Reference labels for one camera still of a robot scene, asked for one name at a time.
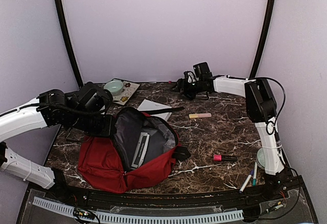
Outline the red student backpack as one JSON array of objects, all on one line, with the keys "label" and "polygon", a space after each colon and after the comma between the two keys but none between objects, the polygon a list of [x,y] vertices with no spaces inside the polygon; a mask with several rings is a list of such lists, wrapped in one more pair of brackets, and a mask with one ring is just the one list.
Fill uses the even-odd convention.
[{"label": "red student backpack", "polygon": [[[125,193],[156,186],[168,178],[178,161],[191,154],[159,111],[123,108],[115,117],[115,131],[108,138],[89,137],[81,145],[78,170],[94,188]],[[141,132],[150,135],[143,164],[131,164]]]}]

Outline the grey ianra magazine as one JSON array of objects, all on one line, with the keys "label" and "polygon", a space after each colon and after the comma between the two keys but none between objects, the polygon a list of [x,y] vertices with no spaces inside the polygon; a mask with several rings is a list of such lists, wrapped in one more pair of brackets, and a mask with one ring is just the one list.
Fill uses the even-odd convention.
[{"label": "grey ianra magazine", "polygon": [[136,169],[143,164],[148,149],[149,138],[150,135],[148,133],[141,132],[131,164],[132,169]]}]

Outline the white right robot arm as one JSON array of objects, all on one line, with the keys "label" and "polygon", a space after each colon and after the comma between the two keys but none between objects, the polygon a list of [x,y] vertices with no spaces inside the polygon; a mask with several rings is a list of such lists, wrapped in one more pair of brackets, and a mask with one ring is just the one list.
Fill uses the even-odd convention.
[{"label": "white right robot arm", "polygon": [[171,90],[180,93],[188,100],[194,100],[198,93],[226,93],[245,98],[246,112],[255,124],[264,153],[265,173],[277,175],[284,170],[284,159],[277,128],[281,109],[269,81],[280,83],[272,78],[237,78],[230,75],[213,75],[207,62],[193,66],[193,71],[185,71]]}]

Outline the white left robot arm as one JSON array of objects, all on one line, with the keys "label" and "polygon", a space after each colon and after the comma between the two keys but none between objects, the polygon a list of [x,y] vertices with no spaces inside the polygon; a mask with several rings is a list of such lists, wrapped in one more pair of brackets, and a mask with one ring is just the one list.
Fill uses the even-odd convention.
[{"label": "white left robot arm", "polygon": [[1,171],[32,182],[68,201],[72,190],[60,169],[42,166],[8,146],[12,138],[23,138],[37,130],[62,126],[88,136],[108,138],[114,133],[114,118],[107,114],[113,102],[110,91],[88,82],[79,90],[65,93],[52,89],[1,114]]}]

